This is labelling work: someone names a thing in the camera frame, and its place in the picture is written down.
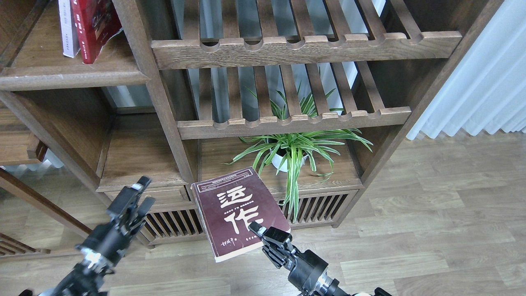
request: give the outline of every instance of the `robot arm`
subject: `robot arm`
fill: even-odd
[[[111,220],[95,227],[86,240],[75,246],[85,257],[73,267],[52,292],[41,296],[107,296],[98,289],[103,277],[113,274],[113,268],[124,257],[132,239],[145,224],[145,216],[155,199],[146,197],[139,206],[141,194],[151,179],[141,177],[130,187],[124,187],[106,210]]]
[[[276,268],[289,270],[288,280],[301,295],[349,296],[338,287],[337,279],[327,276],[328,263],[311,250],[301,253],[292,245],[292,235],[274,227],[266,229],[257,222],[249,225],[249,230],[261,238],[263,253]],[[375,289],[374,296],[391,296],[381,288]]]

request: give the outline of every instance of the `chinese character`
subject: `chinese character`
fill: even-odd
[[[236,221],[243,220],[243,222],[245,223],[245,227],[248,230],[248,225],[250,224],[248,220],[255,218],[259,215],[259,213],[256,212],[258,210],[258,207],[259,206],[255,206],[251,209],[248,209],[247,211],[245,211],[245,209],[242,208],[239,210],[239,214],[237,215],[237,217],[236,217],[236,213],[232,213],[225,218],[225,221],[231,222],[232,226],[234,227],[234,231],[236,231],[236,234],[239,234],[239,228],[237,228]],[[255,221],[258,222],[259,224],[263,223],[263,219],[257,219]]]
[[[219,193],[217,195],[217,197],[219,198],[219,202],[221,202],[221,208],[224,208],[226,206],[229,206],[229,205],[232,205],[232,204],[235,204],[235,203],[241,203],[241,202],[249,201],[252,198],[252,194],[248,195],[245,198],[239,199],[239,198],[245,196],[245,194],[243,192],[245,190],[246,190],[246,188],[243,187],[242,185],[240,185],[240,186],[237,186],[235,188],[232,188],[232,189],[228,190],[226,193],[225,192]]]

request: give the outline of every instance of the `book cover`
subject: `book cover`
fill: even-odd
[[[58,14],[60,17],[60,32],[62,33],[63,54],[67,57],[75,57],[80,50],[80,46],[69,0],[58,0]]]
[[[71,0],[84,64],[93,64],[122,26],[111,0]]]
[[[290,231],[272,194],[251,167],[194,183],[191,188],[216,262],[263,246],[248,230],[252,221]]]

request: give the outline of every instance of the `wooden post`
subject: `wooden post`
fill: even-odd
[[[60,222],[62,225],[73,230],[83,238],[88,237],[92,231],[89,227],[82,224],[73,216],[59,208],[56,204],[52,203],[47,198],[43,197],[38,192],[31,189],[29,186],[22,183],[19,179],[15,178],[1,168],[0,187],[11,192],[11,194],[15,195],[16,197],[25,200],[32,206],[49,215],[51,218]]]

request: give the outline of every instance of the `drawer front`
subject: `drawer front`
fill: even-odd
[[[105,192],[110,200],[114,200],[119,191]],[[140,202],[146,197],[155,198],[155,203],[148,213],[169,212],[186,209],[195,209],[195,204],[188,198],[184,186],[170,186],[146,189],[140,198]]]

